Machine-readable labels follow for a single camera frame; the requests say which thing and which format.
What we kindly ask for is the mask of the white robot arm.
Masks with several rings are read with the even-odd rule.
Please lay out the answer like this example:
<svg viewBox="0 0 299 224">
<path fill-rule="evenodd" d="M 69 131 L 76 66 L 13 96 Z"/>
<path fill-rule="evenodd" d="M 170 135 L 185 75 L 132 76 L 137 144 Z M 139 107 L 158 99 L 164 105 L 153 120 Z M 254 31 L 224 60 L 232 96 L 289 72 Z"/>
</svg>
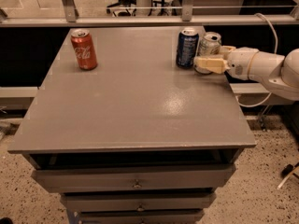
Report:
<svg viewBox="0 0 299 224">
<path fill-rule="evenodd" d="M 193 60 L 196 68 L 256 81 L 277 96 L 299 100 L 299 49 L 283 56 L 253 48 L 222 46 L 217 55 L 196 56 Z"/>
</svg>

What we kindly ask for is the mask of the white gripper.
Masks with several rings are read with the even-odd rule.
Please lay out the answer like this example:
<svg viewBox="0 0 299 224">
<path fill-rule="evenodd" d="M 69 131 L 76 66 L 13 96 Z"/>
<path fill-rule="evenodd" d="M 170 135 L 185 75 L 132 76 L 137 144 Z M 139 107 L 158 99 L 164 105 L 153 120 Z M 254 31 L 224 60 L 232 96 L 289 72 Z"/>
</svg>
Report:
<svg viewBox="0 0 299 224">
<path fill-rule="evenodd" d="M 249 79 L 249 65 L 257 49 L 240 48 L 234 46 L 221 46 L 219 55 L 221 58 L 195 57 L 194 68 L 201 74 L 222 74 L 228 70 L 228 74 L 237 79 Z"/>
</svg>

